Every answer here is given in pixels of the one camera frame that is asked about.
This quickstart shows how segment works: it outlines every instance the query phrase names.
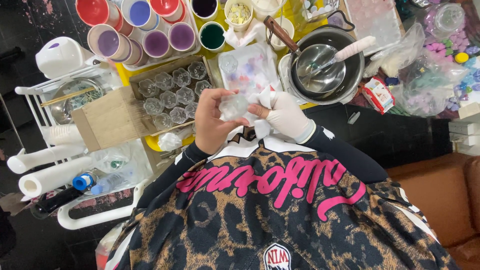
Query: left hand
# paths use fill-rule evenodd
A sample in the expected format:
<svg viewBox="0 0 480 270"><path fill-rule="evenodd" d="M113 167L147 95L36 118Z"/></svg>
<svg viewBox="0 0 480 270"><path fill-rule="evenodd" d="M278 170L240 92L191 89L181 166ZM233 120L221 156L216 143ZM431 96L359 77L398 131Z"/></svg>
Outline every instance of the left hand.
<svg viewBox="0 0 480 270"><path fill-rule="evenodd" d="M215 154L232 130L241 125L249 125L243 117L226 122L219 119L221 112L218 106L222 96L236 93L238 90L228 91L223 88L203 90L195 113L195 143L201 151L209 155Z"/></svg>

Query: cardboard box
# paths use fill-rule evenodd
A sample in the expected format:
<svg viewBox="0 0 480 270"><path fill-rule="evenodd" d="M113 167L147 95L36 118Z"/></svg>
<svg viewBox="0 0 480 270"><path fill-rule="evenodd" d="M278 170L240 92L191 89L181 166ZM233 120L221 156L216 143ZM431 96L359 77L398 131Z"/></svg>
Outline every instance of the cardboard box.
<svg viewBox="0 0 480 270"><path fill-rule="evenodd" d="M200 55L191 55L191 56L187 56L187 57L184 57L184 58L180 58L180 59L178 59L176 61L173 61L171 63L159 66L155 69L142 72L142 73L140 73L136 76L130 77L130 85L131 85L132 90L133 90L133 95L138 100L142 100L142 101L145 100L145 97L142 94L140 94L140 92L138 92L138 87L139 87L138 83L139 82L141 82L145 79L154 80L155 75L157 75L161 72L166 72L168 74L171 74L174 70L179 69L179 68L184 68L185 70L187 70L188 66L194 61L203 62L205 64L205 68L207 70L207 75L203 80L209 81L210 84L212 85L212 87L216 88L215 81L212 79L213 76L212 76L212 73L211 73L210 68L208 66L206 58L204 56L200 56ZM195 82L196 81L198 81L198 80L193 80L192 79L191 84L188 85L187 87L191 88L192 90L195 90ZM175 93L176 90L178 90L179 88L180 87L178 87L178 86L174 86L173 89L172 89L173 91L172 90L171 91ZM198 96L197 95L195 95L195 102L198 102ZM163 112L169 113L171 110L172 109L165 108ZM141 118L141 123L148 130L149 135L155 136L155 135L162 134L162 133L168 132L170 130L179 128L179 127L183 127L183 126L192 124L193 121L188 121L188 122L185 122L183 124L176 124L175 126L169 128L169 129L159 131L153 125L153 117L145 114L145 116Z"/></svg>
<svg viewBox="0 0 480 270"><path fill-rule="evenodd" d="M88 151L112 147L150 135L141 119L148 116L143 101L124 86L72 111L73 121Z"/></svg>

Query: dark green liquid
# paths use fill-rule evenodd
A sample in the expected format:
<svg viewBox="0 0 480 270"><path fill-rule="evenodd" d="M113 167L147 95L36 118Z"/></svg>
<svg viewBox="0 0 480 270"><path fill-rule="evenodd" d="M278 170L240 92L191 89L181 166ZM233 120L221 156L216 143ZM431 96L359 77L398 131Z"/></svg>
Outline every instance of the dark green liquid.
<svg viewBox="0 0 480 270"><path fill-rule="evenodd" d="M223 44L223 29L218 25L207 25L200 33L200 40L208 49L216 49Z"/></svg>

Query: right hand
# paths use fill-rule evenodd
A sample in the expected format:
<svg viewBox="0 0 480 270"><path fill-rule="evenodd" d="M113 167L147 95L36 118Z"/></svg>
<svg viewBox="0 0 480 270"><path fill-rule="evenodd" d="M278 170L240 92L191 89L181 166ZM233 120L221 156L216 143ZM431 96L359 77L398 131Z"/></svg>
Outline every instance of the right hand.
<svg viewBox="0 0 480 270"><path fill-rule="evenodd" d="M293 97L287 92L276 92L271 100L272 110L258 104L250 104L248 112L265 119L280 133L305 143L315 131L315 122L308 119Z"/></svg>

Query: purple liquid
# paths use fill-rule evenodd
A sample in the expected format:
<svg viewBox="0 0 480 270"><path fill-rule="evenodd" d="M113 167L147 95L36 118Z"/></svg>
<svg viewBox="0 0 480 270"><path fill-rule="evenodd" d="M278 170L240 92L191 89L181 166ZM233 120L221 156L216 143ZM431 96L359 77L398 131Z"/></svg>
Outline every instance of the purple liquid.
<svg viewBox="0 0 480 270"><path fill-rule="evenodd" d="M115 31L105 31L98 37L98 49L104 56L112 56L118 48L119 36Z"/></svg>
<svg viewBox="0 0 480 270"><path fill-rule="evenodd" d="M134 25L144 25L150 17L150 6L147 2L138 1L130 7L130 20Z"/></svg>
<svg viewBox="0 0 480 270"><path fill-rule="evenodd" d="M164 55L168 50L168 38L160 32L152 32L145 38L145 51L154 57Z"/></svg>
<svg viewBox="0 0 480 270"><path fill-rule="evenodd" d="M172 47L178 50L186 50L192 46L195 41L195 33L184 24L174 25L170 30L170 43Z"/></svg>

